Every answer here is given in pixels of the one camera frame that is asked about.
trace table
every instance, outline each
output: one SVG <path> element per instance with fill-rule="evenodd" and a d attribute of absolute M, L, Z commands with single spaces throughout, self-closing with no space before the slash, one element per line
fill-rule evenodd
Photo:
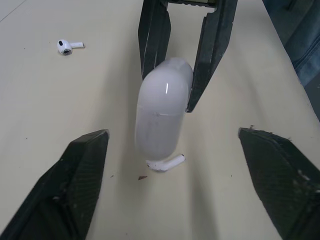
<path fill-rule="evenodd" d="M 142 3 L 27 0 L 0 22 L 0 231 L 70 141 L 109 129 L 88 240 L 281 239 L 254 190 L 238 128 L 290 137 L 320 168 L 320 125 L 262 1 L 238 0 L 229 47 L 184 118 L 176 153 L 186 162 L 162 174 L 133 145 Z M 168 11 L 167 57 L 193 66 L 212 9 Z M 62 56 L 59 39 L 86 48 Z"/>

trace earbud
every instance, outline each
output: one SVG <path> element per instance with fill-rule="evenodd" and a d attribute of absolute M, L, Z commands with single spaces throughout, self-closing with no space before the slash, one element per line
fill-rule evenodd
<path fill-rule="evenodd" d="M 56 44 L 58 47 L 59 53 L 61 53 L 64 56 L 72 54 L 72 49 L 78 49 L 78 48 L 85 48 L 85 43 L 84 42 L 71 42 L 69 43 L 66 40 L 59 40 L 58 43 Z"/>

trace blue fabric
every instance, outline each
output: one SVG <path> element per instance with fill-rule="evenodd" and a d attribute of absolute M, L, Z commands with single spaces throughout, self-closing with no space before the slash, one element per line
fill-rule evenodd
<path fill-rule="evenodd" d="M 263 0 L 271 20 L 275 11 L 287 8 L 291 1 Z M 284 48 L 291 59 L 301 84 L 305 87 L 320 73 L 320 0 L 315 0 L 302 17 L 302 21 L 296 26 Z M 277 22 L 272 22 L 278 31 Z"/>

